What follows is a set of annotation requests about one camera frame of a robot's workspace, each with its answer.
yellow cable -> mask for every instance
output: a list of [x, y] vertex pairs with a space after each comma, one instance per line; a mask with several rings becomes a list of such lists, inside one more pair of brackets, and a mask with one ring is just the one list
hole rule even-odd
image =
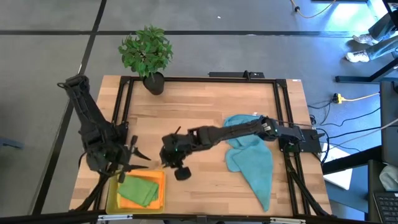
[[[294, 8], [297, 7], [297, 5], [296, 5], [296, 3], [294, 2], [294, 0], [290, 0], [290, 2], [293, 4]], [[300, 14], [300, 16], [302, 16], [303, 18], [311, 19], [311, 18], [314, 18], [315, 16], [317, 16], [317, 15], [319, 15], [319, 14], [325, 12], [325, 10], [327, 10], [327, 9], [328, 9], [333, 3], [335, 3], [335, 2], [336, 2], [336, 0], [333, 0], [333, 2], [331, 2], [326, 8], [324, 8], [324, 10], [320, 11], [319, 13], [317, 13], [317, 14], [315, 14], [315, 15], [313, 15], [313, 16], [304, 16], [304, 15], [301, 13], [301, 11], [300, 11], [299, 9], [297, 10], [297, 12], [298, 12], [298, 13]]]
[[341, 97], [341, 100], [342, 100], [342, 101], [357, 101], [357, 100], [363, 100], [363, 99], [368, 98], [368, 97], [371, 97], [371, 96], [376, 96], [376, 95], [379, 95], [379, 94], [380, 94], [380, 93], [373, 93], [373, 94], [371, 94], [371, 95], [363, 96], [363, 97], [359, 97], [359, 98], [355, 98], [355, 99], [346, 99], [346, 98], [344, 98], [344, 97]]

green leaves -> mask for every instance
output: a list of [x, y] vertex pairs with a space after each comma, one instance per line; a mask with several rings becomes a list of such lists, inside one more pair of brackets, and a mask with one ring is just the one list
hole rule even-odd
[[149, 77], [158, 69], [165, 69], [173, 52], [164, 30], [150, 25], [137, 30], [136, 35], [134, 40], [128, 35], [118, 47], [124, 67], [134, 68], [140, 77]]

yellow tray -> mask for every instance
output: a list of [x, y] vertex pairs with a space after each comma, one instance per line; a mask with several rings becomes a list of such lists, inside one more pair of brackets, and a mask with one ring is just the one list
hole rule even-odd
[[[163, 200], [165, 200], [165, 189], [166, 184], [164, 183], [163, 188]], [[105, 211], [109, 215], [128, 215], [128, 214], [160, 214], [163, 213], [165, 203], [163, 202], [163, 206], [159, 209], [139, 209], [139, 208], [118, 208], [118, 177], [116, 175], [112, 176], [109, 179], [109, 189], [108, 189], [108, 199], [106, 201]]]

green cloth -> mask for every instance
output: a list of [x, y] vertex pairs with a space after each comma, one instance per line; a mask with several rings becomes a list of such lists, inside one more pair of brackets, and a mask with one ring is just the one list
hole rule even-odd
[[155, 182], [127, 175], [118, 192], [122, 197], [146, 207], [157, 199], [158, 189], [159, 184]]

black plant pot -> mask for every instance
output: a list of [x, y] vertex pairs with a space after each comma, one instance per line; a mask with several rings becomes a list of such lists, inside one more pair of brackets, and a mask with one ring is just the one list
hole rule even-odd
[[160, 72], [155, 72], [152, 77], [145, 77], [142, 81], [153, 95], [160, 95], [164, 89], [164, 76]]

